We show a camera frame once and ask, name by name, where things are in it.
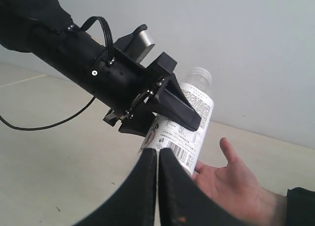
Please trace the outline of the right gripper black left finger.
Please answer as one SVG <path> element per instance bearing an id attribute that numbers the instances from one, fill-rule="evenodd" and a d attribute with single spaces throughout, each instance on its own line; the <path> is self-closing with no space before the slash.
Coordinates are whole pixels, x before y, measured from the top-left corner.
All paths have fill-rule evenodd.
<path id="1" fill-rule="evenodd" d="M 157 191 L 157 152 L 146 149 L 121 186 L 77 226 L 153 226 Z"/>

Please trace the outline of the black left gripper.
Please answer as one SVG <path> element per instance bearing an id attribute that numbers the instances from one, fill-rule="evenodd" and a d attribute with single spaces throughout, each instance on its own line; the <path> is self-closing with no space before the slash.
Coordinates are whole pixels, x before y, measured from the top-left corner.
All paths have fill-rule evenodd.
<path id="1" fill-rule="evenodd" d="M 104 121 L 114 126 L 121 121 L 120 133 L 146 137 L 156 118 L 160 114 L 190 131 L 198 130 L 201 117 L 183 94 L 173 73 L 177 62 L 162 53 L 143 70 L 134 96 L 121 109 L 110 109 Z"/>

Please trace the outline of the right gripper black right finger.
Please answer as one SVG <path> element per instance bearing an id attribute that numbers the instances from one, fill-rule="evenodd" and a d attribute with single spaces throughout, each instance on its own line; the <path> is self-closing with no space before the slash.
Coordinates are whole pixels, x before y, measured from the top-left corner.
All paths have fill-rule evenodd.
<path id="1" fill-rule="evenodd" d="M 210 200 L 187 175 L 173 151 L 162 149 L 158 163 L 158 204 L 162 226 L 242 226 Z"/>

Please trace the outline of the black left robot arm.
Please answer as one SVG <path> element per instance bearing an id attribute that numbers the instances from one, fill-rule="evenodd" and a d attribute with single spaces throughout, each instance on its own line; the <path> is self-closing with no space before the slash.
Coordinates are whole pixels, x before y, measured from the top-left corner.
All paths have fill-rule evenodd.
<path id="1" fill-rule="evenodd" d="M 104 121 L 119 131 L 145 136 L 156 114 L 198 130 L 201 117 L 174 74 L 176 61 L 160 54 L 141 62 L 154 47 L 145 24 L 113 40 L 107 21 L 90 17 L 76 25 L 58 0 L 0 0 L 0 43 L 32 53 L 110 109 Z"/>

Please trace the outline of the black sleeved forearm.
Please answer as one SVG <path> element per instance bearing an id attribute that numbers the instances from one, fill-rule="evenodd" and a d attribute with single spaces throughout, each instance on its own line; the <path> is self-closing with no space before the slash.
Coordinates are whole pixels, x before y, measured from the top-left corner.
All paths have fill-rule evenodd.
<path id="1" fill-rule="evenodd" d="M 287 190 L 286 226 L 315 226 L 315 193 L 296 187 Z"/>

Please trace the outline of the person's open bare hand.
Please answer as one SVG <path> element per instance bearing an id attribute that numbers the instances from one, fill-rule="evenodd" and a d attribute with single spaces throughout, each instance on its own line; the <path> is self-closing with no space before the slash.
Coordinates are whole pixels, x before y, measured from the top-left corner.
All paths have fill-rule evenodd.
<path id="1" fill-rule="evenodd" d="M 192 179 L 196 185 L 232 216 L 250 226 L 283 226 L 285 196 L 264 189 L 224 137 L 220 140 L 227 165 L 213 167 L 198 161 Z"/>

